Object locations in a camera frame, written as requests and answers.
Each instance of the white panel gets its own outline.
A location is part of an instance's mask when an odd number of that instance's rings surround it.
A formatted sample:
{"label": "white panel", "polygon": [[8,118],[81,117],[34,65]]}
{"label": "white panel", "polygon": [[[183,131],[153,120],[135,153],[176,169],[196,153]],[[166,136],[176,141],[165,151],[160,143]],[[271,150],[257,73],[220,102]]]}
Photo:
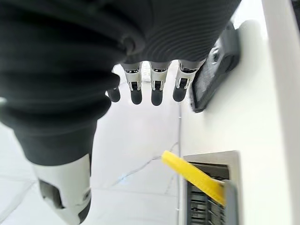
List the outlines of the white panel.
{"label": "white panel", "polygon": [[264,0],[284,132],[293,224],[300,221],[300,36],[289,0]]}
{"label": "white panel", "polygon": [[[239,10],[234,20],[241,24],[240,63],[204,112],[193,113],[188,99],[183,103],[182,153],[239,151],[243,224],[291,224],[271,37],[260,0],[243,0]],[[280,216],[274,214],[278,209]]]}

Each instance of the robotic hand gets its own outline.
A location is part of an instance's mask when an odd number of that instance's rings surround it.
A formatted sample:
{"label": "robotic hand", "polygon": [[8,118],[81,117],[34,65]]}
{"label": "robotic hand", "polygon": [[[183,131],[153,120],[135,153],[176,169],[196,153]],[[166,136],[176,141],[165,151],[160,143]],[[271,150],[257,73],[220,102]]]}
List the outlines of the robotic hand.
{"label": "robotic hand", "polygon": [[173,98],[181,101],[239,2],[0,2],[0,121],[14,130],[41,196],[68,224],[89,212],[97,120],[120,99],[113,66],[122,63],[139,104],[140,62],[150,61],[151,101],[160,105],[169,64],[179,59]]}

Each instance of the yellow plastic piece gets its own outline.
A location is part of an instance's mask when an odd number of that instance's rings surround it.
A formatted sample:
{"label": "yellow plastic piece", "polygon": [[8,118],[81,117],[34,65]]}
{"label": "yellow plastic piece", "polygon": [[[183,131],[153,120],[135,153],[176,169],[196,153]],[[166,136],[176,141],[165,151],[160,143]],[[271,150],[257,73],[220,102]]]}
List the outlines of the yellow plastic piece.
{"label": "yellow plastic piece", "polygon": [[224,190],[219,182],[169,151],[163,153],[162,160],[213,200],[225,206]]}

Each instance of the white surface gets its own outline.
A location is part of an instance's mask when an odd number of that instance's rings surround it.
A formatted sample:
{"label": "white surface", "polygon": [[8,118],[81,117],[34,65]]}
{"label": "white surface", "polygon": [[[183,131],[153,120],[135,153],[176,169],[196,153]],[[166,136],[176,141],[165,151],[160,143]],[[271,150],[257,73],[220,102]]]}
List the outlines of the white surface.
{"label": "white surface", "polygon": [[[84,225],[174,225],[177,176],[162,164],[164,150],[178,153],[179,104],[172,99],[177,62],[171,64],[160,107],[151,103],[151,85],[143,82],[143,100],[134,105],[120,66],[121,100],[98,121],[92,159],[92,204]],[[41,199],[30,163],[13,132],[0,124],[1,225],[65,225]]]}
{"label": "white surface", "polygon": [[274,62],[293,224],[300,221],[300,37],[290,1],[263,1]]}
{"label": "white surface", "polygon": [[[268,42],[272,36],[266,36],[263,18],[260,0],[242,1],[234,17],[235,27],[241,24],[240,63],[204,112],[193,113],[188,99],[183,103],[181,152],[239,151],[243,224],[289,225],[292,214],[284,131]],[[299,114],[295,119],[298,124]]]}

